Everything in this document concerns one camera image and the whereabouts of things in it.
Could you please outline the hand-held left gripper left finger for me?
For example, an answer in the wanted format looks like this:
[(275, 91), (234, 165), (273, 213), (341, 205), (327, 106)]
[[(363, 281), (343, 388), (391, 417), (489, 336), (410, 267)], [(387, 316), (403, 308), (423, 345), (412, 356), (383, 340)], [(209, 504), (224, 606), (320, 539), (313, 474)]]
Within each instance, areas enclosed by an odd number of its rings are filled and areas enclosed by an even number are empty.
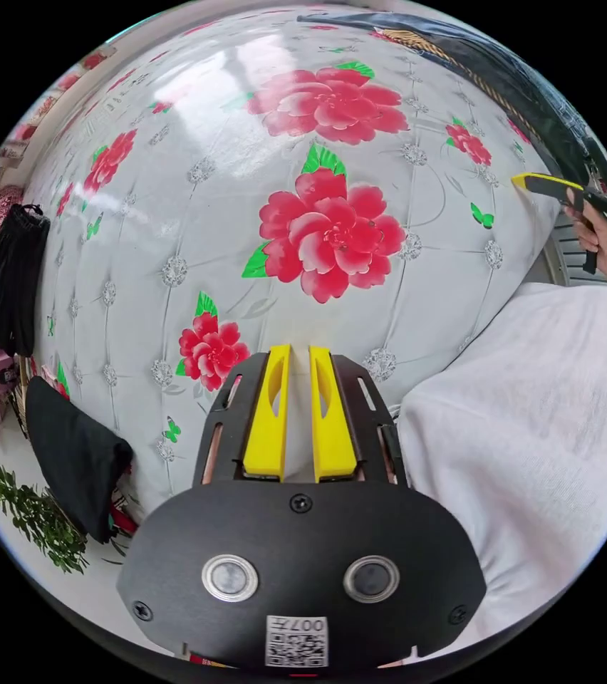
[(247, 477), (284, 475), (290, 360), (289, 344), (267, 355), (242, 461)]

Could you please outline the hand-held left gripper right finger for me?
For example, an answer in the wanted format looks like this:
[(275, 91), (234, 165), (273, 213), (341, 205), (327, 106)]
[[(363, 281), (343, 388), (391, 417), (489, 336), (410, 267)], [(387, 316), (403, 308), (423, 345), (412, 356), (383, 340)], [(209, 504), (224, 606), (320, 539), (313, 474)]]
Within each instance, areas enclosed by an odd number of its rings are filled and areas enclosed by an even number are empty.
[(308, 355), (314, 477), (352, 478), (357, 459), (330, 351), (311, 346)]

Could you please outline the person's right hand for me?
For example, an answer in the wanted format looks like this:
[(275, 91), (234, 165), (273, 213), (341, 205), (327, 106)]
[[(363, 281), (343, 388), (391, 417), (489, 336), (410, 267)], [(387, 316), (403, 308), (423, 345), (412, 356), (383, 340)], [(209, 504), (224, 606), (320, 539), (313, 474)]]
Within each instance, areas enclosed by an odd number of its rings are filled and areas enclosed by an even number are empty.
[(597, 269), (607, 278), (607, 217), (588, 202), (581, 212), (568, 205), (564, 212), (572, 221), (579, 244), (596, 255)]

